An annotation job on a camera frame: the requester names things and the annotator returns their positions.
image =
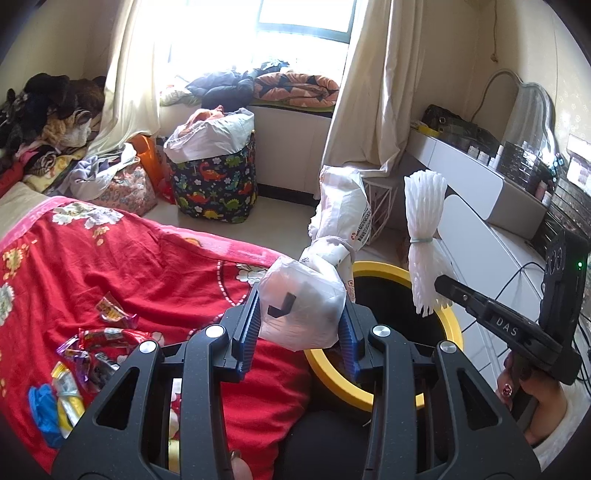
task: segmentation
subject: floral blanket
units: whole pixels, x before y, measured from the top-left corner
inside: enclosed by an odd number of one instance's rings
[[[255,80],[254,98],[299,107],[334,106],[339,84],[322,75],[267,73]]]
[[[0,411],[50,471],[56,451],[33,422],[27,392],[50,382],[56,348],[78,328],[104,326],[95,306],[107,292],[161,345],[182,342],[240,305],[277,255],[48,199],[0,241]],[[222,385],[228,446],[242,452],[256,479],[271,480],[278,442],[304,412],[309,380],[301,352],[259,340],[246,380]]]

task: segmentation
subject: white trash bag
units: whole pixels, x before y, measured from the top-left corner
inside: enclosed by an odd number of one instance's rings
[[[312,245],[302,258],[315,254],[334,266],[351,301],[355,301],[354,255],[366,244],[370,232],[371,208],[359,170],[323,167],[320,203],[308,227]]]
[[[306,263],[279,257],[259,283],[259,337],[293,352],[336,343],[347,295],[326,260],[310,255]]]
[[[223,118],[179,125],[164,144],[174,163],[221,157],[240,152],[255,128],[255,114],[240,108]]]
[[[309,227],[312,245],[300,261],[277,259],[259,284],[259,337],[294,352],[336,343],[347,293],[354,300],[351,255],[365,244],[371,227],[356,169],[324,167],[320,186],[320,205]]]

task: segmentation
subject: snack wrapper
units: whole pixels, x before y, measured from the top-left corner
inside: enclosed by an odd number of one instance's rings
[[[138,327],[138,316],[126,313],[110,292],[96,304],[95,308],[100,318],[111,327],[132,330]]]
[[[68,438],[85,412],[84,404],[72,372],[62,362],[51,372],[52,385],[57,393],[57,418],[61,435]]]
[[[119,369],[119,365],[106,356],[103,352],[91,352],[89,381],[100,391]]]
[[[90,368],[90,357],[88,352],[79,348],[78,336],[66,340],[60,345],[56,352],[65,360],[69,360],[75,366],[76,379],[85,389],[88,390],[88,372]]]
[[[140,343],[153,340],[149,333],[122,328],[80,329],[78,332],[79,348],[92,352],[105,347],[134,349]]]

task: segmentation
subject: white sleeve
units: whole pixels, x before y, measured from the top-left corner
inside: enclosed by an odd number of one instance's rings
[[[589,409],[589,396],[580,382],[576,381],[571,386],[562,385],[562,389],[568,401],[566,415],[555,431],[534,449],[542,470],[562,451]]]

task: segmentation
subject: blue glove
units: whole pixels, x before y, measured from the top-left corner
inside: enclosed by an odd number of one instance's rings
[[[29,389],[29,406],[33,420],[41,431],[43,439],[51,447],[58,449],[64,443],[57,422],[57,401],[51,391],[51,385]]]

